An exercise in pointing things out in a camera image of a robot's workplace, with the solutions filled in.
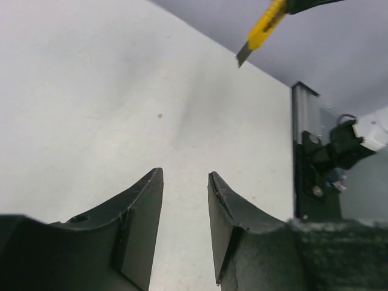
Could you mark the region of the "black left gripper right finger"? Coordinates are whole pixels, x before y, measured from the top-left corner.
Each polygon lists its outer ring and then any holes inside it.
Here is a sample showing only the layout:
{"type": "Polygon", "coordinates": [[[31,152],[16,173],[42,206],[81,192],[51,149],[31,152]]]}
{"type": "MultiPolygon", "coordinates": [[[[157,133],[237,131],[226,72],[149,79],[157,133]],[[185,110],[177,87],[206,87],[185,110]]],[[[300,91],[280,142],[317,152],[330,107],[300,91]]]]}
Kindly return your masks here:
{"type": "Polygon", "coordinates": [[[208,204],[216,283],[223,290],[386,290],[387,224],[281,221],[212,172],[208,204]]]}

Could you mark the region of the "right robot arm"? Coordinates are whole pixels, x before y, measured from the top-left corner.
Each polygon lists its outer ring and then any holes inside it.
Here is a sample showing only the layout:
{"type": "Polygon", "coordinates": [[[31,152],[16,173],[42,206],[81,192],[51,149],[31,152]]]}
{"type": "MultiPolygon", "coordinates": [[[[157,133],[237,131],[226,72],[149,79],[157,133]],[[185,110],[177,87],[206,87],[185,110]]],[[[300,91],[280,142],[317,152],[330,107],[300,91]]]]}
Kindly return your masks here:
{"type": "Polygon", "coordinates": [[[297,178],[322,178],[337,168],[351,169],[387,146],[387,107],[356,117],[343,113],[323,144],[319,95],[302,82],[292,87],[292,130],[297,178]]]}

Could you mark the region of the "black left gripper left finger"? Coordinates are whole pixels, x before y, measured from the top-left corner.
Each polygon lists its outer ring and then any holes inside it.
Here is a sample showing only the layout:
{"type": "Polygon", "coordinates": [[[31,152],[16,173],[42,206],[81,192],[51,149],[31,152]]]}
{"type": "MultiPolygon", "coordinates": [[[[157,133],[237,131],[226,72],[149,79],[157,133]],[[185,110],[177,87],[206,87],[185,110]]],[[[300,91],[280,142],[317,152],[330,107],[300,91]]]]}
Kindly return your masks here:
{"type": "Polygon", "coordinates": [[[163,171],[67,222],[1,216],[2,290],[148,290],[163,171]]]}

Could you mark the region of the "yellow utility knife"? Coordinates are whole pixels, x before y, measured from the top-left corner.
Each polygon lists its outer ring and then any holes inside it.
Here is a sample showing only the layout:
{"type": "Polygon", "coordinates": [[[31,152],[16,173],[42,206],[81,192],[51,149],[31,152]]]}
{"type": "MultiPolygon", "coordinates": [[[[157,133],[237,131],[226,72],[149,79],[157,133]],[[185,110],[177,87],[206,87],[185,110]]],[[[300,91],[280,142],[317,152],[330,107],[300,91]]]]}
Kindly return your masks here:
{"type": "Polygon", "coordinates": [[[258,49],[287,12],[286,0],[274,0],[257,20],[247,35],[247,41],[236,54],[238,67],[241,67],[251,53],[258,49]]]}

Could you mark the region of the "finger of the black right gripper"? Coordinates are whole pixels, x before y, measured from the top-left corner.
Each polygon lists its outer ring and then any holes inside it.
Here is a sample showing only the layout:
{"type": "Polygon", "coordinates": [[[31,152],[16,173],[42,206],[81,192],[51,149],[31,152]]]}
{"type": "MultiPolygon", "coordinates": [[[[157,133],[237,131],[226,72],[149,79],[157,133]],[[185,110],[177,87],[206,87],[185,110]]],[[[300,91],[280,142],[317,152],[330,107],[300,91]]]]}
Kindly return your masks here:
{"type": "Polygon", "coordinates": [[[286,13],[289,15],[295,15],[317,6],[341,1],[343,0],[287,0],[286,13]]]}

